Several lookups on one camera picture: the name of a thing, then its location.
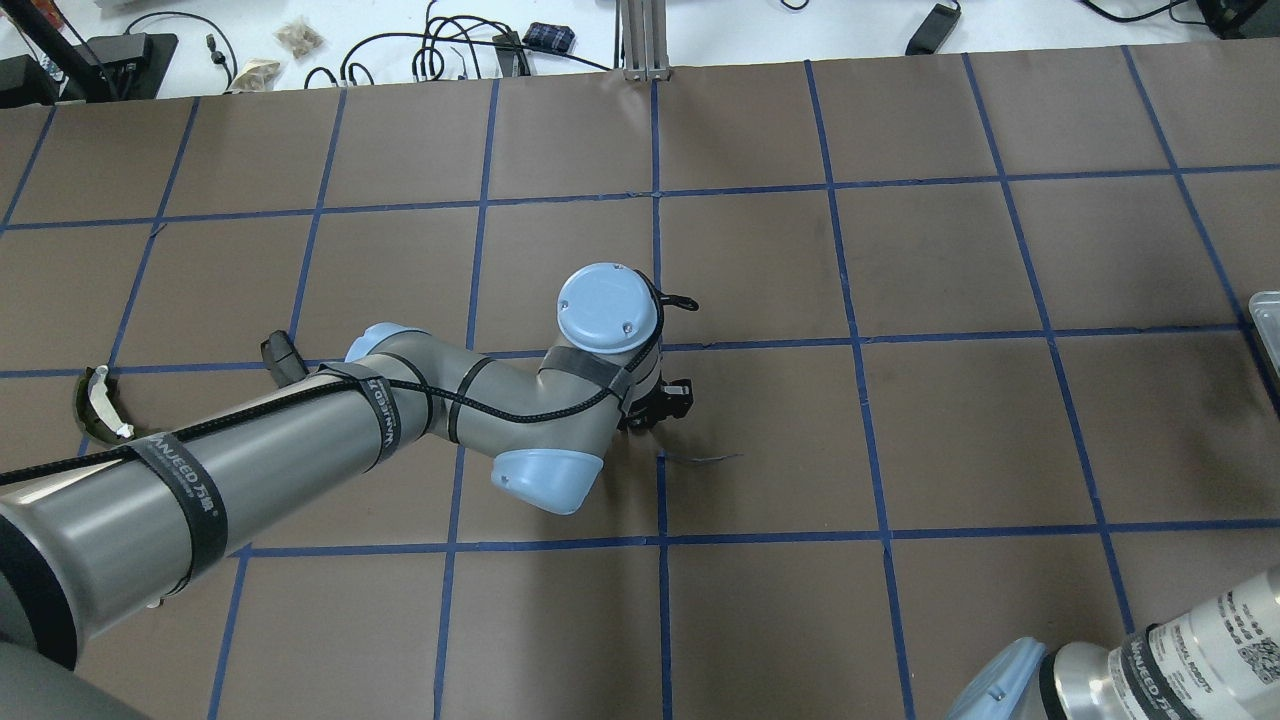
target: power adapter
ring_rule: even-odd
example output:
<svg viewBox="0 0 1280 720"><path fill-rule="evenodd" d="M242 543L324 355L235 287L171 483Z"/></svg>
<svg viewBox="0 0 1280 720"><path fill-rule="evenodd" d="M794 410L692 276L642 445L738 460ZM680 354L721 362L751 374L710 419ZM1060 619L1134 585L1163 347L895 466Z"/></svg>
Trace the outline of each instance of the power adapter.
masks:
<svg viewBox="0 0 1280 720"><path fill-rule="evenodd" d="M956 3L955 8L934 5L929 10L929 15L920 23L920 28L911 36L911 41L906 44L906 54L932 55L937 53L951 31L956 28L957 22L960 22L960 3Z"/></svg>

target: metal post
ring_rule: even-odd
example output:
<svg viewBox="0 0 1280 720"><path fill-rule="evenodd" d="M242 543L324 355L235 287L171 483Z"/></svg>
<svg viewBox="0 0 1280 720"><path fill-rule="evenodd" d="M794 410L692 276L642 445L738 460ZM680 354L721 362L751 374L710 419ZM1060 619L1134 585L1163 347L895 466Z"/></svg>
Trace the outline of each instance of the metal post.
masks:
<svg viewBox="0 0 1280 720"><path fill-rule="evenodd" d="M32 5L31 0L0 0L0 9L4 9L9 19L49 54L49 59L67 73L69 82L79 86L84 100L108 102L113 99L111 88L108 87L106 79L99 69L84 60L79 50L54 29L54 26Z"/></svg>
<svg viewBox="0 0 1280 720"><path fill-rule="evenodd" d="M622 14L622 50L627 79L671 77L667 60L667 0L618 0Z"/></svg>

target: grid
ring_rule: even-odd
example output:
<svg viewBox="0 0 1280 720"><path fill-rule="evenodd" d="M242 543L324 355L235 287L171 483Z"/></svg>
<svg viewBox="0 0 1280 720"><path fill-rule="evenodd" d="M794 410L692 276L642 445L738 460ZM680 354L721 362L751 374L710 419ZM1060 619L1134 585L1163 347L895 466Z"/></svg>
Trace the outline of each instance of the grid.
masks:
<svg viewBox="0 0 1280 720"><path fill-rule="evenodd" d="M1245 529L1270 529L1280 528L1280 518L1263 516L1252 519L1230 519L1230 520L1170 520L1170 521L1126 521L1115 523L1108 521L1106 509L1103 507L1102 497L1097 483L1094 480L1094 473L1091 464L1089 448L1085 445L1084 432L1082 430L1080 418L1076 411L1076 404L1073 398L1073 389L1068 379L1068 373L1059 350L1057 341L1060 338L1089 338L1089 337L1115 337L1115 336L1181 336L1181 334L1238 334L1248 346L1248 351L1254 363L1256 370L1261 382L1266 388L1266 393L1271 401L1271 410L1280 414L1280 397L1277 397L1276 387L1274 379L1270 374L1270 369L1266 360L1254 341L1252 334L1251 324L1238 301L1238 295L1233 288L1231 279L1228 275L1226 266L1224 265L1219 252L1215 249L1215 243L1210 237L1210 232L1206 228L1206 223L1202 220L1197 205L1192 197L1192 192L1188 188L1185 178L1189 176L1202 176L1202 174L1224 174L1224 173L1271 173L1280 170L1280 164L1277 163L1260 163L1260 164L1235 164L1235 165L1211 165L1211 167L1181 167L1174 156L1170 141L1166 137L1165 129L1162 127L1162 120L1156 113L1156 108L1148 95L1144 79L1139 73L1137 64L1134 63L1133 53L1124 47L1123 56L1126 64L1126 69L1132 76L1134 86L1142 97L1143 108L1148 115L1152 128L1155 129L1156 137L1158 138L1161 150L1167 160L1166 168L1156 169L1133 169L1133 170L1097 170L1097 172L1059 172L1059 173L1009 173L1006 172L1005 163L1001 156L1001 149L997 146L996 133L992 127L992 120L988 114L987 105L984 102L983 88L979 87L978 77L974 72L973 61L968 55L963 56L963 64L965 76L968 78L973 101L977 106L978 115L982 122L982 129L986 136L986 141L991 152L991 159L995 165L995 174L987 176L961 176L961 177L942 177L942 178L900 178L900 179L886 179L886 181L856 181L856 182L837 182L835 179L835 173L832 169L832 155L828 143L828 126L829 119L823 115L823 101L819 94L819 86L815 81L814 65L812 63L804 64L804 73L808 81L808 95L812 101L813 120L817 131L818 145L822 156L822 170L824 182L820 183L803 183L803 184L773 184L773 186L745 186L745 187L717 187L717 188L684 188L684 190L664 190L662 187L662 137L659 132L659 101L663 96L663 85L654 83L650 86L650 135L652 135L652 190L649 192L621 192L621 193L602 193L602 195L571 195L571 196L534 196L534 197L518 197L518 199L497 199L490 197L490 169L493 164L494 155L494 132L495 122L498 117L499 102L502 101L502 92L506 87L504 82L494 82L492 85L492 91L489 94L489 105L486 115L486 129L485 129L485 143L484 143L484 163L483 174L480 179L480 193L479 199L475 201L439 201L439 202L407 202L407 204L388 204L388 205L360 205L360 206L332 206L326 204L326 192L329 187L330 174L334 167L334 155L339 143L339 132L343 123L343 114L347 108L348 92L346 90L340 91L337 101L337 113L333 118L332 133L329 138L328 155L324 163L323 176L320 179L319 193L315 199L314 206L310 208L291 208L279 210L259 210L259 211L239 211L239 213L214 213L214 214L170 214L168 213L168 205L170 195L174 188L175 179L178 178L179 169L183 164L183 158L187 151L188 141L192 136L192 129L196 124L197 115L201 111L201 100L195 99L191 104L189 114L186 120L182 140L178 143L177 156L172 163L172 168L168 174L168 182L165 184L160 205L155 214L151 217L136 217L136 218L123 218L123 219L90 219L90 220L65 220L65 222L31 222L31 223L14 223L14 210L18 206L19 197L23 188L31 177L32 168L36 165L37 159L41 154L45 140L49 131L54 123L54 118L58 110L50 111L47 119L45 120L38 140L35 143L35 149L26 164L26 169L18 182L17 190L12 201L8 205L3 222L0 222L0 237L6 231L32 231L32 229L56 229L56 228L78 228L78 227L110 227L110 225L145 225L150 228L150 234L147 236L146 245L142 250L141 259L137 265L137 272L133 278L132 286L128 292L128 300L124 304L123 311L120 314L119 325L114 336L114 342L111 345L110 360L109 363L115 365L118 355L120 352L122 343L125 337L125 331L129 325L131 315L133 314L134 304L138 299L140 288L142 286L143 278L147 273L148 260L152 256L152 250L155 247L157 234L164 231L166 225L178 223L198 223L207 220L227 220L227 219L250 219L250 218L284 218L284 217L302 217L310 219L310 229L307 234L306 246L302 254L301 270L297 278L296 293L293 300L292 315L289 320L289 331L296 334L298 332L300 318L302 314L302 307L306 301L308 273L311 269L312 256L316 247L316 237L320 232L320 225L323 218L328 215L338 214L356 214L356 213L385 213L394 210L435 210L435 209L474 209L476 213L476 233L475 233L475 246L474 246L474 259L472 259L472 274L470 278L470 296L468 296L468 311L466 323L466 346L472 348L476 346L476 315L481 284L481 273L484 270L484 247L485 247L485 225L486 215L490 208L495 206L511 206L511 205L538 205L538 204L558 204L558 202L609 202L630 200L636 197L648 196L652 202L652 217L653 217L653 268L655 274L655 282L662 284L663 279L663 240L662 240L662 206L663 201L667 199L676 197L694 197L694 196L731 196L731 195L773 195L773 193L799 193L799 192L822 192L826 195L827 205L829 209L829 219L833 231L835 245L831 251L836 258L836 266L838 270L841 299L844 304L845 319L847 323L847 334L838 337L813 337L813 338L787 338L787 340L774 340L774 341L723 341L723 342L684 342L684 343L667 343L664 345L664 351L672 354L680 352L705 352L705 351L733 351L733 350L760 350L760 348L794 348L794 347L849 347L852 354L851 370L855 378L856 393L858 393L858 409L860 419L864 428L865 436L865 451L869 462L872 492L874 497L874 510L876 510L876 528L874 529L861 529L861 530L829 530L829 532L762 532L762 533L717 533L717 534L676 534L669 532L668 521L668 486L667 486L667 469L668 460L659 455L657 461L657 475L654 478L657 486L657 534L643 534L643 536L620 536L620 537L596 537L596 538L580 538L580 539L547 539L547 541L522 541L522 542L462 542L460 541L458 523L461 515L462 495L463 495L463 470L465 470L465 454L460 448L454 457L454 473L453 473L453 486L452 486L452 501L449 506L449 520L448 520L448 536L445 542L435 543L412 543L412 544L366 544L366 546L328 546L328 547L255 547L252 544L246 546L234 553L237 559L234 580L230 593L230 603L227 610L225 628L221 635L220 653L216 664L216 673L212 684L212 693L209 702L207 716L210 719L218 717L220 703L223 701L224 680L227 675L227 666L229 656L232 655L232 646L236 638L236 626L241 606L241 598L246 585L246 577L250 566L256 559L279 559L279 557L332 557L332 556L376 556L376 555L439 555L443 557L443 582L442 582L442 597L440 597L440 614L439 614L439 626L438 626L438 647L435 656L435 675L433 682L434 689L434 711L435 717L440 717L444 712L444 692L445 692L445 673L449 666L449 635L451 635L451 616L454 612L453 607L453 594L454 594L454 573L456 562L460 555L474 553L474 552L535 552L535 551L568 551L568 550L588 550L588 548L611 548L611 547L654 547L658 552L658 591L659 591L659 628L660 628L660 689L662 689L662 714L664 719L672 719L681 716L680 707L677 706L675 698L675 684L673 684L673 669L672 669L672 600L671 600L671 559L669 553L672 548L687 547L687 546L704 546L704 544L777 544L777 543L878 543L882 548L882 562L883 562L883 575L884 585L887 591L887 609L888 620L891 625L892 634L892 647L895 651L896 661L896 674L901 689L901 702L905 716L908 719L914 719L918 716L916 703L913 692L913 673L911 661L908 656L908 641L904 630L902 607L901 598L899 594L899 571L895 566L895 543L900 541L911 539L956 539L956 538L1018 538L1018 537L1060 537L1060 536L1084 536L1096 537L1102 546L1103 555L1107 562L1107 570L1110 574L1110 580L1115 593L1115 602L1123 620L1124 630L1126 633L1134 630L1134 618L1130 611L1129 598L1125 589L1124 577L1120 569L1120 564L1116 557L1116 550L1114 547L1112 539L1116 536L1133 534L1133 533L1160 533L1160 532L1187 532L1187 530L1245 530ZM1216 324L1202 324L1202 325L1162 325L1162 327L1097 327L1097 328L1071 328L1061 329L1055 328L1052 319L1050 316L1050 310L1046 304L1044 293L1042 291L1039 279L1037 277L1037 268L1033 263L1032 251L1028 246L1028 241L1023 229L1023 223L1019 215L1019 208L1015 201L1014 187L1020 183L1036 183L1044 181L1062 181L1062 179L1096 179L1096 178L1135 178L1135 177L1162 177L1171 178L1179 190L1183 202L1185 204L1187 211L1190 214L1199 241L1203 243L1204 252L1207 254L1213 272L1221 283L1222 292L1230 305L1231 313L1234 314L1234 323L1216 323ZM1023 265L1025 268L1027 279L1032 288L1032 295L1034 299L1036 311L1039 318L1041 327L1038 329L1019 329L1019 331L982 331L982 332L950 332L950 333L904 333L904 334L876 334L865 336L859 332L859 322L856 307L854 302L854 292L850 282L849 261L846 258L845 246L845 232L842 224L847 224L847 219L841 218L841 208L838 202L838 191L851 190L851 188L881 188L881 187L922 187L922 186L954 186L954 184L989 184L998 186L1004 202L1007 209L1009 220L1012 225L1014 234L1018 241L1018 249ZM1070 425L1071 439L1074 441L1074 450L1078 456L1078 462L1083 473L1083 479L1085 483L1085 489L1089 497L1093 521L1092 523L1079 523L1079 524L1060 524L1060 525L1009 525L1009 527L965 527L965 528L895 528L891 523L891 512L888 502L886 501L884 482L882 479L881 464L879 464L879 451L877 447L877 433L876 433L876 415L873 410L876 409L876 397L869 391L869 384L867 379L867 361L864 359L864 350L869 346L876 345L902 345L902 343L948 343L948 342L982 342L982 341L1001 341L1001 340L1025 340L1025 341L1043 341L1050 359L1052 363L1053 375L1056 379L1057 389L1061 396L1061 404L1066 413L1066 418ZM508 348L504 351L492 352L490 355L500 359L527 359L538 357L543 354L540 348ZM325 360L315 360L314 364L319 364ZM122 365L118 366L118 372L123 375L131 374L163 374L163 373L189 373L189 372L215 372L215 370L260 370L261 364L259 363L198 363L198 364L152 364L152 365ZM78 375L79 370L77 368L42 368L42 369L14 369L14 370L0 370L0 379L8 378L58 378L58 377L74 377ZM87 441L82 442L79 452L83 454L87 450Z"/></svg>

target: black device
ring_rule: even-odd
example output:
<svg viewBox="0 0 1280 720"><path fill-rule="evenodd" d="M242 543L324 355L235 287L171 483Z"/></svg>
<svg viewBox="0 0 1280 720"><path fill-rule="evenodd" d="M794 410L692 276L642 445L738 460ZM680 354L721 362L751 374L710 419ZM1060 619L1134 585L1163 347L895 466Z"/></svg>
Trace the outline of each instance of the black device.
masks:
<svg viewBox="0 0 1280 720"><path fill-rule="evenodd" d="M58 83L31 55L0 60L0 108L52 105L58 100Z"/></svg>
<svg viewBox="0 0 1280 720"><path fill-rule="evenodd" d="M1280 0L1196 0L1196 4L1219 37L1280 37Z"/></svg>
<svg viewBox="0 0 1280 720"><path fill-rule="evenodd" d="M493 46L498 53L498 68L502 70L502 77L529 77L534 74L529 68L529 56L525 55L525 46L516 31L493 36Z"/></svg>
<svg viewBox="0 0 1280 720"><path fill-rule="evenodd" d="M951 31L956 28L957 22L960 22L959 3L955 8L934 5L929 10L929 15L920 23L920 28L911 36L911 41L906 44L906 54L932 55L937 53Z"/></svg>
<svg viewBox="0 0 1280 720"><path fill-rule="evenodd" d="M178 36L168 33L109 35L88 38L108 82L115 85L120 100L152 100L160 92L160 83L169 69L169 61L178 49ZM88 63L92 60L83 45L76 51ZM83 100L84 92L74 79L67 82L63 100Z"/></svg>

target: black velcro strap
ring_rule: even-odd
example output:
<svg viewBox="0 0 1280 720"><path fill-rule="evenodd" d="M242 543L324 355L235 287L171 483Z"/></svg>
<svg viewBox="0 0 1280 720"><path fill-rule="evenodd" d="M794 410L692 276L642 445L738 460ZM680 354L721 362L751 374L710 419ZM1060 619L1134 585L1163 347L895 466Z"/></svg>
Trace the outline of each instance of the black velcro strap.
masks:
<svg viewBox="0 0 1280 720"><path fill-rule="evenodd" d="M417 378L417 384L422 387L431 387L426 383L426 378L422 377L422 373L417 369L417 365L410 363L404 357L394 352L375 352L375 355L385 355L392 360L398 360L402 365L408 368L411 373L413 373L413 377ZM435 398L431 397L430 395L424 395L424 397L426 398L426 423L422 425L422 433L417 436L417 439L422 439L424 437L426 437L426 433L431 432L431 420L435 419Z"/></svg>
<svg viewBox="0 0 1280 720"><path fill-rule="evenodd" d="M471 389L471 383L475 382L476 375L479 375L480 370L484 370L484 366L488 365L489 363L493 363L493 357L481 357L480 360L476 361L475 365L471 365L471 369L467 370L467 374L462 377L462 382L458 383L458 395L461 395L462 397L467 396L467 391ZM460 413L462 413L462 405L457 402L449 405L449 442L453 443L458 442Z"/></svg>
<svg viewBox="0 0 1280 720"><path fill-rule="evenodd" d="M326 363L320 365L320 373L352 378L360 380L360 392L365 393L365 400L378 416L378 459L365 471L372 470L379 462L390 457L399 447L401 419L396 407L396 396L392 395L392 386L387 378L378 374L378 370L366 368L356 363Z"/></svg>
<svg viewBox="0 0 1280 720"><path fill-rule="evenodd" d="M0 515L0 575L18 596L40 655L74 670L79 652L76 620L63 585L45 556L4 515Z"/></svg>
<svg viewBox="0 0 1280 720"><path fill-rule="evenodd" d="M168 594L177 594L227 555L227 506L209 470L170 433L138 438L128 447L178 501L191 533L191 565Z"/></svg>
<svg viewBox="0 0 1280 720"><path fill-rule="evenodd" d="M1169 684L1165 673L1156 664L1148 635L1156 625L1129 635L1120 646L1120 669L1129 683L1138 707L1151 720L1180 720L1196 717Z"/></svg>
<svg viewBox="0 0 1280 720"><path fill-rule="evenodd" d="M559 370L595 383L617 396L621 405L626 405L627 396L631 395L631 388L635 386L631 373L626 368L600 360L585 350L563 345L557 345L547 351L543 366L538 372L543 370Z"/></svg>

